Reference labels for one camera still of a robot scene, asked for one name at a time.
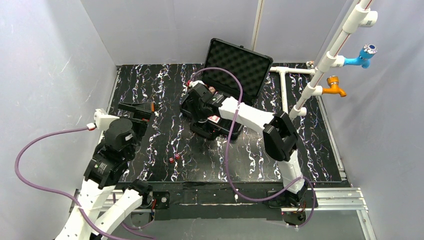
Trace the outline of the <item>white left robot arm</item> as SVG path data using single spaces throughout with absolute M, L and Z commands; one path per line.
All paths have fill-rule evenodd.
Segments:
M 107 240 L 110 234 L 142 204 L 146 204 L 152 186 L 135 180 L 112 206 L 101 213 L 108 197 L 115 190 L 128 163 L 134 160 L 149 121 L 155 112 L 152 101 L 118 104 L 128 111 L 129 117 L 107 114 L 96 109 L 93 120 L 97 129 L 103 131 L 103 139 L 96 146 L 84 172 L 84 179 L 76 205 L 57 236 L 58 240 Z

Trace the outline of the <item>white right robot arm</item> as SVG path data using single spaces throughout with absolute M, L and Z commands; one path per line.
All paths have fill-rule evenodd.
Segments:
M 278 163 L 284 188 L 262 198 L 270 201 L 280 195 L 290 205 L 301 202 L 306 190 L 307 179 L 303 176 L 297 157 L 299 135 L 288 114 L 275 114 L 246 105 L 232 96 L 212 93 L 202 81 L 193 81 L 188 86 L 187 106 L 191 119 L 190 130 L 205 139 L 214 139 L 216 131 L 210 127 L 211 117 L 230 120 L 227 136 L 232 136 L 235 124 L 241 124 L 257 133 L 264 141 L 266 154 Z

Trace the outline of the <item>black poker set case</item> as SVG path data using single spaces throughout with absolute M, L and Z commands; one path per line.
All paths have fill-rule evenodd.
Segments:
M 214 87 L 216 92 L 236 100 L 241 99 L 242 103 L 252 107 L 259 97 L 272 64 L 273 58 L 270 56 L 213 38 L 204 67 L 189 80 L 201 80 L 207 88 Z M 187 98 L 188 94 L 180 105 L 180 111 L 192 123 L 190 112 L 185 105 Z M 231 123 L 231 120 L 227 119 L 220 119 L 218 123 L 208 120 L 209 127 L 215 130 L 214 139 L 219 135 L 227 136 Z M 243 127 L 245 126 L 239 123 L 234 125 L 231 140 L 239 137 Z

